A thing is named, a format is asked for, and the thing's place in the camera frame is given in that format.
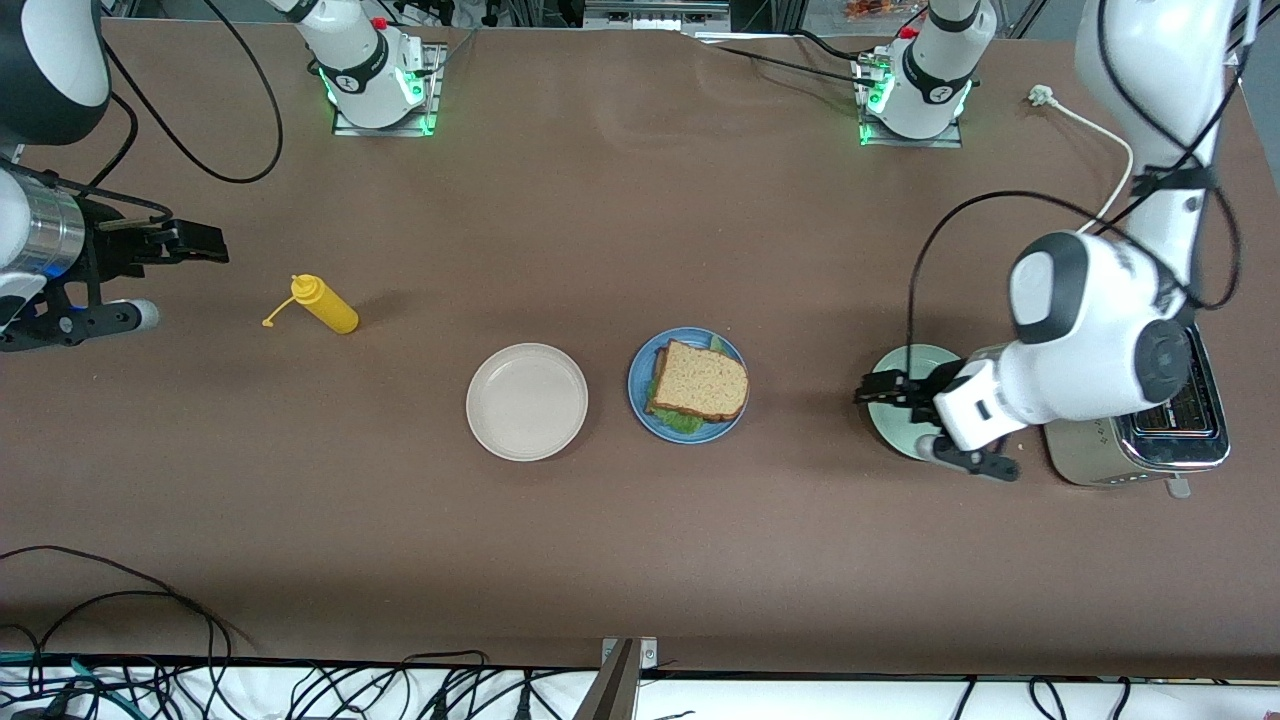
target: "plate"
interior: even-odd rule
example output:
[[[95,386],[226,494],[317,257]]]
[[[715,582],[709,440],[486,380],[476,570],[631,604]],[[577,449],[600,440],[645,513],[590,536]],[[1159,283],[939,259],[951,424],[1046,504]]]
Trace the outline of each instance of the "plate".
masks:
[[[920,345],[915,343],[911,346],[911,373],[913,378],[927,378],[934,368],[943,363],[950,363],[952,360],[959,360],[960,356],[950,350],[945,350],[936,345]],[[879,373],[881,370],[901,370],[902,365],[906,364],[906,346],[896,347],[888,352],[879,363],[876,364],[873,373]],[[908,457],[914,457],[916,460],[924,460],[920,454],[915,451],[915,441],[924,436],[936,434],[938,428],[928,423],[911,423],[911,411],[906,407],[893,407],[892,405],[886,405],[883,402],[872,402],[867,405],[867,411],[872,414],[872,424],[879,430],[881,437],[893,446],[895,450],[906,455]]]
[[[649,404],[649,382],[653,379],[653,372],[658,365],[658,350],[666,347],[669,341],[678,340],[685,345],[692,347],[709,348],[712,345],[712,338],[719,337],[721,342],[724,343],[724,350],[728,356],[737,360],[746,368],[746,363],[742,361],[742,355],[733,347],[724,336],[718,336],[712,331],[704,328],[675,328],[664,333],[655,334],[649,342],[640,347],[640,352],[636,352],[635,360],[631,361],[631,372],[627,373],[627,398],[631,400],[631,410],[635,411],[636,418],[640,419],[640,424],[649,428],[649,432],[660,437],[664,441],[675,442],[678,445],[701,445],[704,442],[710,442],[722,434],[730,432],[739,420],[742,419],[742,413],[746,413],[746,404],[742,404],[742,413],[737,414],[737,418],[727,423],[703,423],[703,427],[698,430],[685,434],[678,433],[658,418],[644,411],[645,405]],[[746,391],[748,400],[751,398],[750,386]]]
[[[467,388],[467,424],[489,452],[530,462],[564,450],[586,420],[586,378],[572,357],[536,342],[493,354]]]

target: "bread slice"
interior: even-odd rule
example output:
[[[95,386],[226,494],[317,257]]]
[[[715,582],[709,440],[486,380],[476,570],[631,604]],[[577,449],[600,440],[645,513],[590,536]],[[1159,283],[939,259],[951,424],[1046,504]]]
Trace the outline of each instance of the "bread slice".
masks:
[[[737,418],[746,405],[746,368],[714,350],[671,341],[658,351],[658,387],[649,410],[660,407],[710,423]]]

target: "brown tabletop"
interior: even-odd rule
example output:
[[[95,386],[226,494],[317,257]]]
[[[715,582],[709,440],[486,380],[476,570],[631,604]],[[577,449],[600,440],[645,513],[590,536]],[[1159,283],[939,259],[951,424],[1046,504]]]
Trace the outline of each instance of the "brown tabletop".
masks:
[[[197,155],[237,174],[266,161],[266,100],[220,26],[105,32]],[[233,261],[109,283],[161,307],[154,332],[0,357],[5,548],[61,543],[159,575],[247,633],[244,655],[475,646],[589,665],[600,637],[645,634],[676,667],[1280,673],[1280,218],[1242,102],[1221,165],[1252,241],[1245,284],[1202,319],[1234,454],[1178,502],[1160,484],[1068,484],[1030,430],[1010,443],[1011,486],[909,461],[850,405],[902,342],[911,260],[947,209],[998,188],[1108,193],[1117,149],[1020,101],[1043,82],[1105,118],[1070,46],[995,44],[964,149],[929,151],[859,146],[838,82],[667,32],[481,32],[447,70],[435,137],[334,138],[297,31],[244,35],[280,99],[283,160],[223,184],[143,117],[106,187],[221,227]],[[841,69],[791,40],[751,47]],[[24,161],[87,178],[124,127],[113,109]],[[1027,200],[957,218],[922,279],[918,338],[1010,340],[1012,258],[1078,222]],[[1203,247],[1216,288],[1216,214]],[[339,337],[298,309],[260,327],[300,272],[361,328]],[[741,423],[699,447],[649,434],[623,391],[640,345],[678,325],[723,333],[751,370]],[[564,350],[590,386],[581,434],[541,462],[489,455],[463,413],[480,363],[517,342]],[[0,615],[40,624],[136,585],[28,556],[0,587]],[[202,623],[152,600],[65,633],[51,650],[204,653]]]

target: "yellow squeeze bottle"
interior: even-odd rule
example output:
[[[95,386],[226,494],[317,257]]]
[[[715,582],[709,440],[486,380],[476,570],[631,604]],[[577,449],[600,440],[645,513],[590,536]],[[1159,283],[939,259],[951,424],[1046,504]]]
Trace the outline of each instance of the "yellow squeeze bottle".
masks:
[[[264,328],[273,327],[271,318],[294,300],[338,334],[347,334],[360,324],[360,315],[351,309],[351,305],[315,275],[293,275],[289,291],[293,295],[262,320]]]

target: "gray floor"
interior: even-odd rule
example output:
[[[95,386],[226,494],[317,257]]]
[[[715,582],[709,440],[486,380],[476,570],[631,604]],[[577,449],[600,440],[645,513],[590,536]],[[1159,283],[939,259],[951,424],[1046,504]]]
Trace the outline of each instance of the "gray floor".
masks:
[[[215,0],[233,20],[278,22],[279,13],[265,0]],[[1025,6],[1027,0],[1009,0],[1014,13]],[[810,0],[809,19],[805,26],[822,35],[840,33],[849,24],[844,20],[845,0]],[[1073,40],[1080,22],[1084,0],[1051,0],[1028,37],[1037,40]],[[147,17],[214,19],[204,0],[141,0],[140,14]],[[1266,147],[1272,177],[1280,184],[1280,20],[1265,27],[1249,59],[1244,79],[1244,95],[1253,114],[1253,122]]]

